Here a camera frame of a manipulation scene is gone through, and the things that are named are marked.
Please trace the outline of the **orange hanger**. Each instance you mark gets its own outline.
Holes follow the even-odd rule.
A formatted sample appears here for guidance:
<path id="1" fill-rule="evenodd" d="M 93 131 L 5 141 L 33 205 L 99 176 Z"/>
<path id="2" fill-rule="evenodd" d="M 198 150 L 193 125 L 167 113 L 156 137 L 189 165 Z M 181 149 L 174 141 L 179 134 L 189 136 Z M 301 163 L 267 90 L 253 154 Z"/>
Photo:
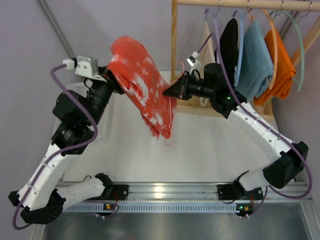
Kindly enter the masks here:
<path id="1" fill-rule="evenodd" d="M 268 19 L 270 28 L 271 28 L 271 32 L 272 32 L 272 39 L 273 39 L 273 50 L 274 50 L 274 54 L 273 54 L 273 75 L 272 75 L 272 80 L 271 83 L 269 83 L 269 79 L 268 76 L 266 77 L 266 82 L 268 83 L 268 89 L 271 90 L 273 88 L 273 85 L 275 83 L 276 77 L 277 77 L 277 70 L 278 70 L 278 33 L 275 29 L 275 26 L 273 24 L 273 21 L 271 19 L 271 17 L 269 16 L 269 14 L 267 13 L 267 11 L 265 9 L 260 9 L 265 16 Z M 242 57 L 242 60 L 244 60 L 244 66 L 240 67 L 241 70 L 243 70 L 244 68 L 244 73 L 246 74 L 246 81 L 248 82 L 248 79 L 251 79 L 251 75 L 249 74 L 248 70 L 252 70 L 252 67 L 249 67 L 250 64 L 253 63 L 253 61 L 247 57 L 246 55 L 244 55 Z"/>

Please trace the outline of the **orange trousers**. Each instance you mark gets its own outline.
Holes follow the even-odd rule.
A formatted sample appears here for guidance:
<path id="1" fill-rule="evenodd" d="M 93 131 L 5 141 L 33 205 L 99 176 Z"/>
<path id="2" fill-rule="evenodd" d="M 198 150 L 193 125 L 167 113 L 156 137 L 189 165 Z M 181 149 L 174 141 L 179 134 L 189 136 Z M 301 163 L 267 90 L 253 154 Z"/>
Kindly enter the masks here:
<path id="1" fill-rule="evenodd" d="M 275 30 L 275 33 L 278 48 L 276 78 L 272 89 L 267 87 L 259 97 L 254 98 L 256 106 L 263 106 L 271 97 L 277 97 L 281 100 L 287 98 L 293 85 L 293 77 L 296 75 L 296 69 L 291 62 L 278 31 Z"/>

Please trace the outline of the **aluminium corner frame post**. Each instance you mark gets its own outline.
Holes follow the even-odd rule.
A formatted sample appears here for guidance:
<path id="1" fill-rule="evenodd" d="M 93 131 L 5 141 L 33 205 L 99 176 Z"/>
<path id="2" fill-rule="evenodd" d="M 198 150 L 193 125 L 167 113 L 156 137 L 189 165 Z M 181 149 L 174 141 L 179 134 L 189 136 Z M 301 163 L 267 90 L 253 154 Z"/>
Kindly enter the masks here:
<path id="1" fill-rule="evenodd" d="M 54 14 L 52 13 L 49 5 L 47 4 L 46 0 L 35 0 L 39 9 L 42 11 L 44 17 L 48 21 L 49 25 L 51 26 L 53 32 L 55 33 L 56 37 L 58 38 L 61 46 L 63 47 L 65 53 L 69 58 L 73 58 L 75 56 L 74 51 L 72 50 L 65 34 L 63 33 L 57 19 L 55 18 Z"/>

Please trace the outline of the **wooden clothes rack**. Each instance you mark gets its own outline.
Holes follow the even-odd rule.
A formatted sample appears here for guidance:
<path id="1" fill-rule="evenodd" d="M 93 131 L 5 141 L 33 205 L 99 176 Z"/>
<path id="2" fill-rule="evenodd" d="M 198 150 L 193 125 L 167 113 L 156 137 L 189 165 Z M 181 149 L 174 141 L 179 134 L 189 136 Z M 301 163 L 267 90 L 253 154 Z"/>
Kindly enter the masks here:
<path id="1" fill-rule="evenodd" d="M 283 2 L 279 0 L 172 0 L 171 1 L 171 82 L 176 79 L 176 51 L 177 51 L 177 25 L 178 25 L 178 6 L 205 6 L 205 7 L 223 7 L 223 8 L 238 8 L 238 9 L 263 9 L 263 10 L 275 10 L 281 11 L 290 10 L 296 12 L 319 12 L 320 2 L 315 0 L 310 1 L 295 1 L 285 0 Z M 303 39 L 304 53 L 306 53 L 315 40 L 320 36 L 320 20 L 317 19 L 312 25 L 309 32 Z M 292 63 L 297 65 L 300 62 L 298 57 L 298 49 L 292 55 Z M 237 105 L 233 98 L 223 99 L 223 97 L 230 97 L 231 94 L 224 93 L 215 94 L 212 96 L 212 100 L 217 100 L 213 104 L 213 109 L 210 110 L 207 107 L 200 106 L 198 103 L 190 102 L 186 100 L 183 103 L 182 99 L 178 99 L 177 112 L 185 114 L 203 115 L 226 117 L 226 113 L 233 109 Z"/>

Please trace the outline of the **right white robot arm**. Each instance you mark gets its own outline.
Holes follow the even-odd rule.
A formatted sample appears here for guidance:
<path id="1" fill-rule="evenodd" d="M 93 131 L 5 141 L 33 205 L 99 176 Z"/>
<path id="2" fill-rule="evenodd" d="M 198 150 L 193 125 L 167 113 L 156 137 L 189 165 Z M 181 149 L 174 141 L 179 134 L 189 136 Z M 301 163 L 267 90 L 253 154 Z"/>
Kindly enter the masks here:
<path id="1" fill-rule="evenodd" d="M 308 146 L 303 141 L 295 143 L 284 137 L 265 121 L 247 99 L 233 89 L 224 66 L 209 63 L 204 67 L 203 76 L 198 70 L 186 71 L 162 94 L 184 101 L 193 96 L 208 99 L 217 113 L 246 133 L 269 159 L 266 166 L 243 172 L 220 189 L 220 195 L 227 192 L 233 200 L 238 200 L 264 187 L 282 189 L 305 169 Z"/>

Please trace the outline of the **white plastic basket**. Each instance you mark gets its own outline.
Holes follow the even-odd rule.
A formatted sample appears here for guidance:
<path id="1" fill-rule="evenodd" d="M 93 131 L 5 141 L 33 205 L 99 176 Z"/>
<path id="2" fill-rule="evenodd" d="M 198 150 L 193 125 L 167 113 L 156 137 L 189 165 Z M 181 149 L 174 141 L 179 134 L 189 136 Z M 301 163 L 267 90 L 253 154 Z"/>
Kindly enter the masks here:
<path id="1" fill-rule="evenodd" d="M 69 91 L 74 91 L 83 97 L 87 96 L 87 92 L 89 90 L 83 82 L 69 84 L 66 86 L 66 89 Z"/>

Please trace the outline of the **red white patterned trousers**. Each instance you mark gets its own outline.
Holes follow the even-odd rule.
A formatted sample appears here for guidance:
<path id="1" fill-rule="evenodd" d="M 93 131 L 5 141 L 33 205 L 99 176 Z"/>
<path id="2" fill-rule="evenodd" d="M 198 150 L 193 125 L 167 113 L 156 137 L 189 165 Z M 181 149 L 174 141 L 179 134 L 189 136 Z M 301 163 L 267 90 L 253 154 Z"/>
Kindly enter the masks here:
<path id="1" fill-rule="evenodd" d="M 112 43 L 110 51 L 112 59 L 107 67 L 140 111 L 151 135 L 169 139 L 177 100 L 163 95 L 169 84 L 147 49 L 135 39 L 121 36 Z"/>

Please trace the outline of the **green hanger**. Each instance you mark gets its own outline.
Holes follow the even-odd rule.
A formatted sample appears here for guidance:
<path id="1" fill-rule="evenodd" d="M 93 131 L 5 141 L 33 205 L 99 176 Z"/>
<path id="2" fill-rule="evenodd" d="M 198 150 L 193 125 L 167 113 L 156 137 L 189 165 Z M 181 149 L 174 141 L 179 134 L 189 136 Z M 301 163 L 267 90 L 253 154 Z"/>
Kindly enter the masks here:
<path id="1" fill-rule="evenodd" d="M 276 18 L 277 15 L 279 14 L 285 14 L 290 21 L 293 23 L 295 31 L 297 33 L 297 37 L 298 37 L 298 41 L 299 41 L 299 47 L 298 47 L 298 57 L 300 57 L 300 79 L 298 81 L 298 86 L 297 86 L 297 92 L 301 91 L 302 85 L 304 83 L 304 78 L 305 78 L 305 47 L 304 47 L 304 42 L 303 42 L 303 38 L 302 38 L 302 34 L 299 28 L 299 23 L 295 20 L 295 18 L 289 14 L 286 11 L 271 11 L 269 13 L 270 16 L 274 15 L 274 19 Z"/>

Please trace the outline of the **purple hanger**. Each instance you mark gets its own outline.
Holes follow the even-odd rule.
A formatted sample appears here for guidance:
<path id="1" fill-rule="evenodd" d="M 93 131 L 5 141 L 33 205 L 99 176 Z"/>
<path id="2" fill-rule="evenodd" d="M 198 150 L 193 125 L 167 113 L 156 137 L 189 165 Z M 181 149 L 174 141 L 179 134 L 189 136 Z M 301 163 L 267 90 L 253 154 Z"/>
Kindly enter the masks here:
<path id="1" fill-rule="evenodd" d="M 220 33 L 219 33 L 219 27 L 218 27 L 218 18 L 217 18 L 217 14 L 213 12 L 213 10 L 211 10 L 210 8 L 206 8 L 204 15 L 205 15 L 205 21 L 207 21 L 208 19 L 208 14 L 211 13 L 212 18 L 213 18 L 213 24 L 214 24 L 214 35 L 216 37 L 216 51 L 220 50 L 220 42 L 219 42 L 219 38 L 220 38 Z"/>

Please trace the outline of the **aluminium mounting rail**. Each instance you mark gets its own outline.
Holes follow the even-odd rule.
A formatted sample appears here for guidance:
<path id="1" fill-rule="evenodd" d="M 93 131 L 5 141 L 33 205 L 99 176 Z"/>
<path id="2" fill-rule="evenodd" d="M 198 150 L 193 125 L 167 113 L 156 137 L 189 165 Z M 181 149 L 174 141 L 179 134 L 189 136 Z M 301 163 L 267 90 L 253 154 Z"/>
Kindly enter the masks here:
<path id="1" fill-rule="evenodd" d="M 59 181 L 57 188 L 70 187 L 80 182 Z M 219 201 L 218 185 L 226 182 L 115 182 L 128 185 L 127 201 Z M 277 190 L 285 195 L 299 196 L 308 186 L 304 182 L 290 182 Z M 300 199 L 283 197 L 268 187 L 266 200 L 269 202 L 305 202 L 313 200 L 311 193 Z"/>

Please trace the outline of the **light blue trousers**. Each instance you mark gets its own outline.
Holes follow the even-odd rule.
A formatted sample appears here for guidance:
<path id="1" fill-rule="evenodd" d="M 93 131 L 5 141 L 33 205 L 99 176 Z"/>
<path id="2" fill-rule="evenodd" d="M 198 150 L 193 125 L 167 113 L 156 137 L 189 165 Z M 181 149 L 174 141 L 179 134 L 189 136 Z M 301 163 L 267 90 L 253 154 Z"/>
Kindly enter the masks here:
<path id="1" fill-rule="evenodd" d="M 265 43 L 261 26 L 253 22 L 244 35 L 242 63 L 235 88 L 247 101 L 260 97 L 272 80 L 274 64 Z"/>

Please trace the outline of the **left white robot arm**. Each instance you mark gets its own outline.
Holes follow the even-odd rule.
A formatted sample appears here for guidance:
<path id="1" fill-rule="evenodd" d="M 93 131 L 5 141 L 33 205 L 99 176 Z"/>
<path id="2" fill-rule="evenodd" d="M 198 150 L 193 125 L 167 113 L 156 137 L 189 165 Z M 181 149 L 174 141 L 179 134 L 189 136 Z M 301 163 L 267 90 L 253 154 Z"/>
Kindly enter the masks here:
<path id="1" fill-rule="evenodd" d="M 32 177 L 23 188 L 12 191 L 8 196 L 16 207 L 12 220 L 16 230 L 21 229 L 17 225 L 18 216 L 21 216 L 27 226 L 46 225 L 64 210 L 82 201 L 113 199 L 114 183 L 104 173 L 98 173 L 90 180 L 69 187 L 57 187 L 71 163 L 97 138 L 98 123 L 112 94 L 124 94 L 106 66 L 98 68 L 97 79 L 85 77 L 85 81 L 91 82 L 86 96 L 67 90 L 56 76 L 56 71 L 65 67 L 62 64 L 50 72 L 62 90 L 52 110 L 60 120 L 60 125 Z"/>

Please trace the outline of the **beige trousers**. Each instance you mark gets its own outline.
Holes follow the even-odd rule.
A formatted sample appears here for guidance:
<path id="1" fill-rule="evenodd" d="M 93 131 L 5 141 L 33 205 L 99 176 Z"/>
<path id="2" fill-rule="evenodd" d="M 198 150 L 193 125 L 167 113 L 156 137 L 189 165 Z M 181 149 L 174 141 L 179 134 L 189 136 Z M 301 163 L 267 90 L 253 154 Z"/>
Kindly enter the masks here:
<path id="1" fill-rule="evenodd" d="M 209 25 L 207 22 L 205 22 L 203 26 L 202 38 L 200 43 L 203 44 L 210 34 L 211 34 L 211 31 L 210 31 Z M 212 37 L 210 37 L 199 54 L 199 61 L 202 64 L 202 67 L 199 70 L 199 72 L 203 79 L 204 79 L 205 65 L 216 62 L 214 51 L 215 51 L 215 43 L 213 42 Z"/>

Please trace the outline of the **black trousers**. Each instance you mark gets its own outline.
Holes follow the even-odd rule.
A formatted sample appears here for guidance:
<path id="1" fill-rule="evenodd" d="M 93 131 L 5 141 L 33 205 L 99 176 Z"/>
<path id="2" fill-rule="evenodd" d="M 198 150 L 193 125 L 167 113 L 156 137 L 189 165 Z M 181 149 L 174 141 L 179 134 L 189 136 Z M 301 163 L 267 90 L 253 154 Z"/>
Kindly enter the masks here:
<path id="1" fill-rule="evenodd" d="M 229 79 L 235 82 L 235 67 L 238 64 L 238 22 L 232 18 L 226 25 L 219 40 L 222 61 Z"/>

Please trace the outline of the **blue hanger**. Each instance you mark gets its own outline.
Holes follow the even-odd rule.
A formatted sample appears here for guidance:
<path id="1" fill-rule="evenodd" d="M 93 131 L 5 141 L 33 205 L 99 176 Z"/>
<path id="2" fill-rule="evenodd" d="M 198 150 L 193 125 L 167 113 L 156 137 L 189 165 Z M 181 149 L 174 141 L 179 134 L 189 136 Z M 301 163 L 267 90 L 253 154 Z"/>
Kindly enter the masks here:
<path id="1" fill-rule="evenodd" d="M 244 26 L 244 14 L 241 10 L 237 9 L 234 11 L 232 17 L 234 18 L 236 14 L 240 17 L 240 34 L 239 34 L 239 50 L 238 50 L 238 58 L 237 65 L 234 68 L 234 87 L 236 88 L 239 84 L 239 79 L 241 75 L 242 68 L 242 60 L 243 60 L 243 51 L 244 51 L 244 36 L 245 36 L 245 26 Z"/>

